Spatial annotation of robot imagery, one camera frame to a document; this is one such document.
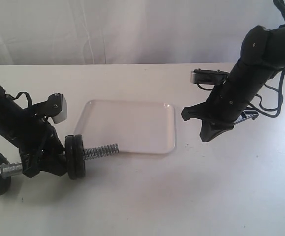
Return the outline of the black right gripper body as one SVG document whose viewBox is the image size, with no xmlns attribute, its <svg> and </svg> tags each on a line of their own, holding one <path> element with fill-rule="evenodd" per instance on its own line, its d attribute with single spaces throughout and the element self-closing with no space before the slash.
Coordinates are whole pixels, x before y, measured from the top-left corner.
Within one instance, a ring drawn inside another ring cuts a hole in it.
<svg viewBox="0 0 285 236">
<path fill-rule="evenodd" d="M 214 86 L 206 100 L 209 121 L 233 126 L 257 92 L 260 90 L 259 68 L 233 68 L 226 81 Z"/>
</svg>

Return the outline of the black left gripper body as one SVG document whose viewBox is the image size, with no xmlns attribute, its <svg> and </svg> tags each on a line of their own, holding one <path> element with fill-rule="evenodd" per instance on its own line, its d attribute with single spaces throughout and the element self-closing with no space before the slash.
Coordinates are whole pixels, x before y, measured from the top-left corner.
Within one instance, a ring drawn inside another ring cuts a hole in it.
<svg viewBox="0 0 285 236">
<path fill-rule="evenodd" d="M 12 106 L 12 143 L 19 152 L 42 152 L 44 148 L 63 147 L 48 117 L 37 117 L 33 105 L 21 108 Z"/>
</svg>

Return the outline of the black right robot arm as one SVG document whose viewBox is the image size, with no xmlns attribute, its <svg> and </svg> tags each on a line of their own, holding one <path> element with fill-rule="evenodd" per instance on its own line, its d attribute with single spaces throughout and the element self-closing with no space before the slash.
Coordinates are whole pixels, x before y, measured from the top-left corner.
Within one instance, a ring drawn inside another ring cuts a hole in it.
<svg viewBox="0 0 285 236">
<path fill-rule="evenodd" d="M 278 94 L 275 108 L 258 107 L 251 101 L 267 81 L 280 74 L 277 88 L 269 87 Z M 260 114 L 275 118 L 280 114 L 283 102 L 282 86 L 285 76 L 285 27 L 268 30 L 256 26 L 245 36 L 240 58 L 231 72 L 196 69 L 191 82 L 202 90 L 212 85 L 210 95 L 203 103 L 183 108 L 184 121 L 202 121 L 200 138 L 209 142 L 218 135 L 230 131 L 247 119 L 255 120 Z"/>
</svg>

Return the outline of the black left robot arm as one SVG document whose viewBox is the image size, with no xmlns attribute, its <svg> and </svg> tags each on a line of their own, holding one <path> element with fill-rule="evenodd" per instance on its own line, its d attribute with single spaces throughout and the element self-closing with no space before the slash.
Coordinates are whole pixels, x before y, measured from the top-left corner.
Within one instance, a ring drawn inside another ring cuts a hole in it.
<svg viewBox="0 0 285 236">
<path fill-rule="evenodd" d="M 47 119 L 52 118 L 55 124 L 66 120 L 65 97 L 55 93 L 33 105 L 29 94 L 23 94 L 28 101 L 24 109 L 0 85 L 0 135 L 18 148 L 22 173 L 27 177 L 41 171 L 62 176 L 67 172 L 64 146 Z"/>
</svg>

